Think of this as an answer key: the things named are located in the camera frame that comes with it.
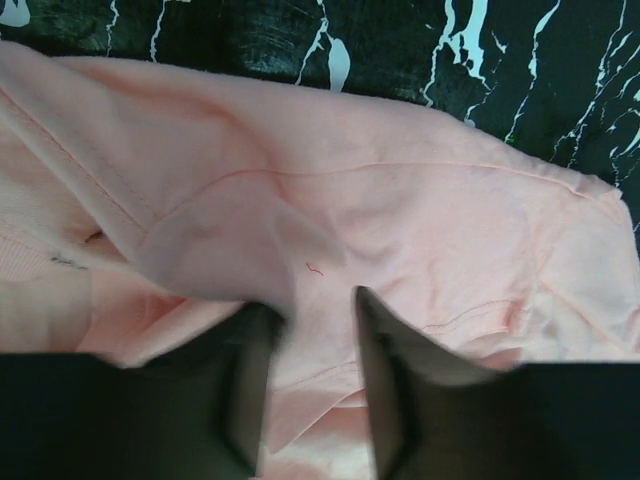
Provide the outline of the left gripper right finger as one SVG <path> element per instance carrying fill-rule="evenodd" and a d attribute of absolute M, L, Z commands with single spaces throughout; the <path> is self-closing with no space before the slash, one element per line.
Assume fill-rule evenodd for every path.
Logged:
<path fill-rule="evenodd" d="M 380 479 L 635 479 L 635 363 L 480 366 L 354 292 Z"/>

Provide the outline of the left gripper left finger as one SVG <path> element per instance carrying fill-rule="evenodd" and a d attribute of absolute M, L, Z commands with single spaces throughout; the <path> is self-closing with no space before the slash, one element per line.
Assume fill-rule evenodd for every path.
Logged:
<path fill-rule="evenodd" d="M 248 304 L 140 368 L 1 358 L 5 479 L 249 479 L 279 315 Z"/>

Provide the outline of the salmon pink t-shirt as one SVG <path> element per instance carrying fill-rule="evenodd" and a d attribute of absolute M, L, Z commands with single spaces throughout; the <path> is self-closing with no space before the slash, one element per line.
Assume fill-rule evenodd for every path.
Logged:
<path fill-rule="evenodd" d="M 1 45 L 1 358 L 140 368 L 276 312 L 258 470 L 380 479 L 354 292 L 493 370 L 639 367 L 620 192 L 442 112 Z"/>

